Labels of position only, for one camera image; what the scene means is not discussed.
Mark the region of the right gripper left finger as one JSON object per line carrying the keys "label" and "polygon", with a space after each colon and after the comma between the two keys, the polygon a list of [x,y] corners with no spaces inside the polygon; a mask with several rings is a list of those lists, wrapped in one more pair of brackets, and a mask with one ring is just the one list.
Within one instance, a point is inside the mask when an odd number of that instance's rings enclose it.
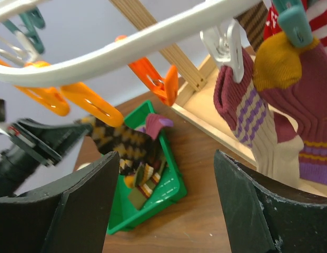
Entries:
{"label": "right gripper left finger", "polygon": [[0,198],[0,252],[102,252],[119,155],[17,197]]}

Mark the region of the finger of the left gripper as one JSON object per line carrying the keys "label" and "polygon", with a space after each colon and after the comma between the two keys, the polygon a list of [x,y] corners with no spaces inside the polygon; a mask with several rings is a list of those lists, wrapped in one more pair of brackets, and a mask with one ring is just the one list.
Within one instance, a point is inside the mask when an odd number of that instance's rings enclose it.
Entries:
{"label": "finger of the left gripper", "polygon": [[47,125],[25,118],[10,125],[10,140],[38,163],[55,166],[92,129],[89,123]]}

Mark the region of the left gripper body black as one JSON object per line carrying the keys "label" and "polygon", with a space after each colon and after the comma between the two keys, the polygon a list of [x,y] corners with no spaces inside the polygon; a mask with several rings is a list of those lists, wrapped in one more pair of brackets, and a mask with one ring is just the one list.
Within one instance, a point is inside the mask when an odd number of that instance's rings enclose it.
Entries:
{"label": "left gripper body black", "polygon": [[1,152],[0,197],[13,193],[30,177],[39,165],[55,163],[55,148],[51,143],[54,126],[42,124],[32,119],[18,119],[4,124],[5,102],[0,99],[0,127],[10,138],[12,145]]}

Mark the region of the cream maroon purple sock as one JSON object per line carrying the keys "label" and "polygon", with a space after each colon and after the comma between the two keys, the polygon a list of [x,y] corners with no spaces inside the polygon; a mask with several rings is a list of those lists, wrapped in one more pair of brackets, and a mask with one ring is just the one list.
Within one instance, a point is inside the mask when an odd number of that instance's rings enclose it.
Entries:
{"label": "cream maroon purple sock", "polygon": [[287,186],[299,186],[299,152],[303,141],[287,117],[271,111],[252,79],[253,60],[243,50],[244,76],[234,82],[233,70],[222,66],[213,102],[233,135],[251,149],[257,172]]}

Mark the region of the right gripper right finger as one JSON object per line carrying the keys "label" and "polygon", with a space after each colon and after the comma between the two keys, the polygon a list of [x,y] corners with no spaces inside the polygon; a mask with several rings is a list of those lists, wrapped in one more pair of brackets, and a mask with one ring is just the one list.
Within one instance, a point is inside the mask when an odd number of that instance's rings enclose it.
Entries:
{"label": "right gripper right finger", "polygon": [[219,150],[214,172],[232,252],[327,252],[327,197],[284,185]]}

